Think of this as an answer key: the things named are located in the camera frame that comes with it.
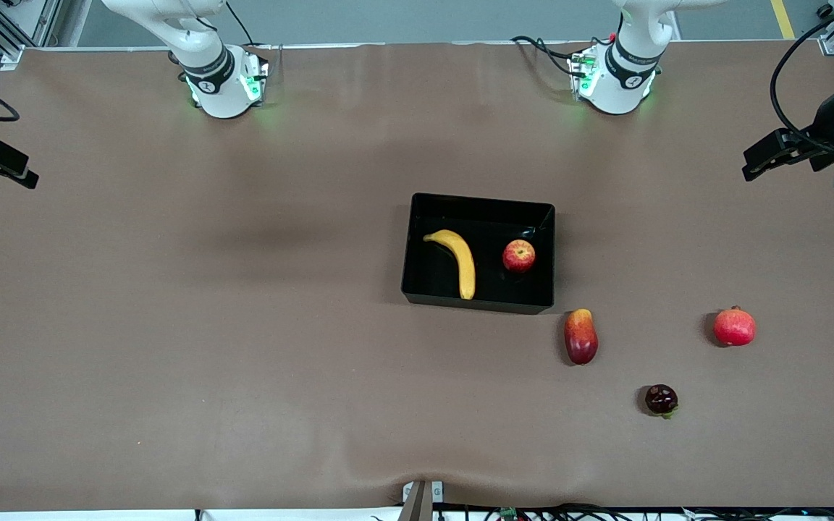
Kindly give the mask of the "dark purple mangosteen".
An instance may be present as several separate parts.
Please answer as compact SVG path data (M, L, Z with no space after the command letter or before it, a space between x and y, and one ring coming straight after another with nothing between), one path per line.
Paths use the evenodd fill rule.
M648 386L643 400L646 411L663 419L670 419L681 405L675 389L665 384Z

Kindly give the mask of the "red pomegranate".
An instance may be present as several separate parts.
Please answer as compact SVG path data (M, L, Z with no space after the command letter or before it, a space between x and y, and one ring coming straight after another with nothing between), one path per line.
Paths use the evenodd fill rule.
M712 324L712 333L722 346L746 346L755 339L756 322L751 313L735 305L716 315Z

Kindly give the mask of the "yellow banana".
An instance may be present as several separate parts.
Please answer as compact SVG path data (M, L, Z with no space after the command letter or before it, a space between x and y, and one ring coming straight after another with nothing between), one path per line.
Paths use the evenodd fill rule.
M461 235L450 229L440 229L423 236L424 242L433 242L446 247L453 254L458 267L459 295L462 300L473 300L476 296L476 262L472 250Z

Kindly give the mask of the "red yellow apple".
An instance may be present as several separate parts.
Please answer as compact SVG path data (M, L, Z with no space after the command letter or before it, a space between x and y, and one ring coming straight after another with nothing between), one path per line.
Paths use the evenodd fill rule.
M513 240L501 254L504 268L513 274L525 274L536 263L535 247L527 240Z

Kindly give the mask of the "brown table cover cloth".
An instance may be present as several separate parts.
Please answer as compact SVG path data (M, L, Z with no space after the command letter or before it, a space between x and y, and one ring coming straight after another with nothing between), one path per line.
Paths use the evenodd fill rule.
M741 174L784 51L673 44L606 117L529 48L288 49L232 121L159 51L27 53L0 74L41 178L0 178L0 510L374 507L420 478L834 507L834 169ZM554 305L408 302L417 192L552 204ZM756 336L722 346L735 305Z

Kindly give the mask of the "red yellow mango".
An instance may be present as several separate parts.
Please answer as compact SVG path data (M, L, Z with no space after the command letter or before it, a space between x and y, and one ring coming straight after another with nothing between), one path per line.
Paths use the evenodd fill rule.
M576 309L566 317L565 348L572 364L588 364L594 359L599 337L590 310Z

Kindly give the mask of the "black rectangular plastic box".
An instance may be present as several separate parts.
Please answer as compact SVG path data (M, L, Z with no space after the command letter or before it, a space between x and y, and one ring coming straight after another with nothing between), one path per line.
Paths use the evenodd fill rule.
M410 202L401 291L413 304L536 315L554 305L556 212L552 204L417 192ZM451 231L472 254L474 294L460 293L454 252L427 241ZM503 260L512 241L531 244L535 260L523 273Z

